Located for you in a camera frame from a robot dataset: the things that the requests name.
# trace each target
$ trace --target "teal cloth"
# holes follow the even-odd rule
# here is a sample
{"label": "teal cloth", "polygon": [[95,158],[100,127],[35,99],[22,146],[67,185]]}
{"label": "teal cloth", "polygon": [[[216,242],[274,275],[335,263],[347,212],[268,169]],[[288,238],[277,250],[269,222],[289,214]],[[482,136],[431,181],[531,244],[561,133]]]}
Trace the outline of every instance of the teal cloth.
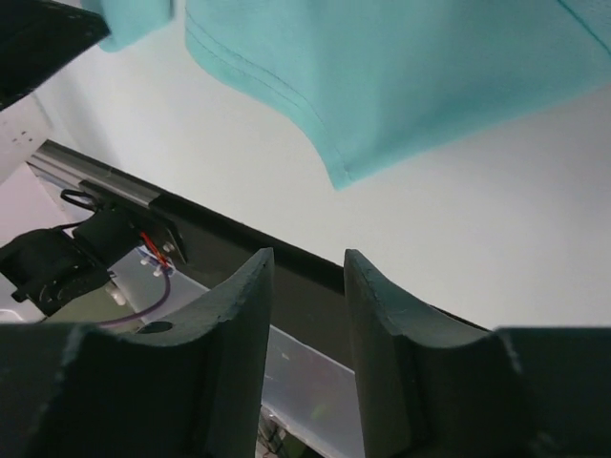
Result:
{"label": "teal cloth", "polygon": [[171,0],[81,0],[81,4],[106,20],[111,35],[99,44],[106,52],[136,43],[170,22],[173,15]]}
{"label": "teal cloth", "polygon": [[607,0],[189,0],[186,15],[196,61],[290,117],[336,188],[611,81]]}

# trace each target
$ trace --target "purple cable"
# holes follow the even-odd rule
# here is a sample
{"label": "purple cable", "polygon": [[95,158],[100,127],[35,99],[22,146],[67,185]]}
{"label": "purple cable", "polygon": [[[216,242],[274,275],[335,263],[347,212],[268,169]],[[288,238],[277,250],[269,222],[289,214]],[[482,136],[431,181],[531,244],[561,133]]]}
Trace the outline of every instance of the purple cable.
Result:
{"label": "purple cable", "polygon": [[116,320],[109,320],[107,322],[99,322],[97,325],[101,327],[117,327],[122,324],[132,322],[134,320],[139,320],[142,317],[146,317],[147,315],[153,313],[160,307],[162,307],[168,298],[170,297],[170,292],[172,291],[172,284],[170,283],[170,276],[168,275],[165,269],[161,269],[161,274],[163,275],[163,279],[165,280],[165,291],[163,291],[163,295],[157,302],[151,305],[148,308],[145,308],[141,312],[133,313],[132,315],[128,315],[127,317],[117,318]]}

